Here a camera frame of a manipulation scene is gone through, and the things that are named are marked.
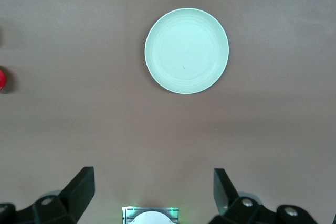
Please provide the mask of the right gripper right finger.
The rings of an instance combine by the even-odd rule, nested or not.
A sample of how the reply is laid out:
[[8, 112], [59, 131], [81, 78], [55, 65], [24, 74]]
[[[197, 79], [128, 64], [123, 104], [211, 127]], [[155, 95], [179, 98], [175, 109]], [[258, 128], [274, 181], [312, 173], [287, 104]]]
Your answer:
[[249, 196], [240, 196], [223, 168], [214, 169], [213, 195], [218, 215], [210, 223], [316, 223], [301, 207], [280, 205], [273, 212]]

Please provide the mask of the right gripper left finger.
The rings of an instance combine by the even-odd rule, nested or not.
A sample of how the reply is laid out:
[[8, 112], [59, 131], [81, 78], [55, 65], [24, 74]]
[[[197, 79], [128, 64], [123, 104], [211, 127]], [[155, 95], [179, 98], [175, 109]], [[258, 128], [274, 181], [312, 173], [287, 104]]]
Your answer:
[[1, 203], [1, 223], [77, 223], [95, 195], [94, 168], [84, 167], [57, 195], [46, 195], [22, 210]]

